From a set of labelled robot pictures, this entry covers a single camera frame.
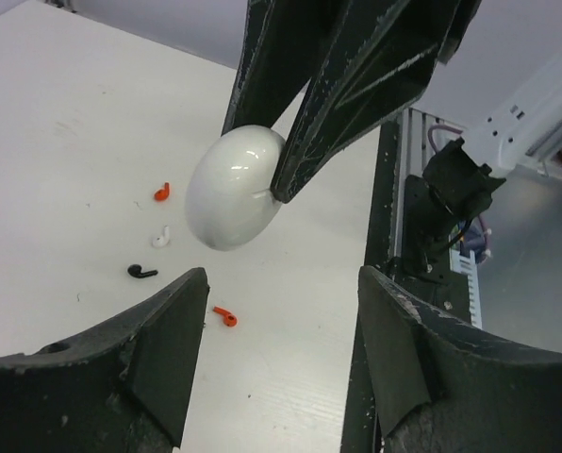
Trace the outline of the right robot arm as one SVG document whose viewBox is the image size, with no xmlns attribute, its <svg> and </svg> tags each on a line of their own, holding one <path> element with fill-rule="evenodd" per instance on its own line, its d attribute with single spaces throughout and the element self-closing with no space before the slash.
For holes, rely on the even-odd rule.
<svg viewBox="0 0 562 453">
<path fill-rule="evenodd" d="M 461 44 L 475 1 L 252 1 L 223 130 L 271 126 L 302 104 L 270 178 L 290 202 L 338 152 L 416 102 Z M 562 125 L 562 48 L 424 169 L 405 219 L 416 275 L 455 243 L 522 157 Z"/>
</svg>

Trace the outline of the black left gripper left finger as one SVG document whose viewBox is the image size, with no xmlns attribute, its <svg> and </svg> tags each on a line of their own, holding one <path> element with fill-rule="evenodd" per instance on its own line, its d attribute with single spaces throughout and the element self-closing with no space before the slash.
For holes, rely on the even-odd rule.
<svg viewBox="0 0 562 453">
<path fill-rule="evenodd" d="M 208 294 L 194 268 L 94 327 L 0 357 L 0 452 L 179 447 Z"/>
</svg>

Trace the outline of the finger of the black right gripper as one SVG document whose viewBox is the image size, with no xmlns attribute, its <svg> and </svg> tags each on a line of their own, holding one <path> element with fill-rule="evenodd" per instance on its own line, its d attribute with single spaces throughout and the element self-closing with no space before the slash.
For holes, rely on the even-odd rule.
<svg viewBox="0 0 562 453">
<path fill-rule="evenodd" d="M 339 151 L 418 100 L 477 1 L 350 1 L 315 66 L 272 181 L 288 203 Z"/>
<path fill-rule="evenodd" d="M 314 76 L 343 1 L 249 1 L 240 62 L 222 133 L 272 127 Z"/>
</svg>

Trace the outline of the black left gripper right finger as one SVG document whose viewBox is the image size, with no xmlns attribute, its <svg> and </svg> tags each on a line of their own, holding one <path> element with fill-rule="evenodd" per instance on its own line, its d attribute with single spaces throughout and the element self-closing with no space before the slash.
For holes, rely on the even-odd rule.
<svg viewBox="0 0 562 453">
<path fill-rule="evenodd" d="M 358 304 L 390 451 L 562 452 L 562 353 L 474 327 L 370 266 Z"/>
</svg>

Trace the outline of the white earbud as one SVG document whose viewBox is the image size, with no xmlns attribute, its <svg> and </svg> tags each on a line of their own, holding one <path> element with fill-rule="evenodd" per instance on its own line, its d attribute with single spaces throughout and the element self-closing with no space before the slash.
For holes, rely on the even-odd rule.
<svg viewBox="0 0 562 453">
<path fill-rule="evenodd" d="M 170 227 L 164 226 L 161 233 L 152 239 L 151 245 L 154 248 L 162 248 L 169 244 L 170 239 L 171 239 Z"/>
</svg>

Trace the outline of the white earbud charging case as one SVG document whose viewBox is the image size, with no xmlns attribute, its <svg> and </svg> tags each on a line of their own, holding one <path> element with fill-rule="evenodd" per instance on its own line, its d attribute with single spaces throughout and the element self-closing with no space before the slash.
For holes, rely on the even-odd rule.
<svg viewBox="0 0 562 453">
<path fill-rule="evenodd" d="M 185 196 L 188 227 L 200 243 L 229 251 L 268 226 L 282 206 L 271 183 L 284 144 L 270 128 L 240 126 L 208 148 Z"/>
</svg>

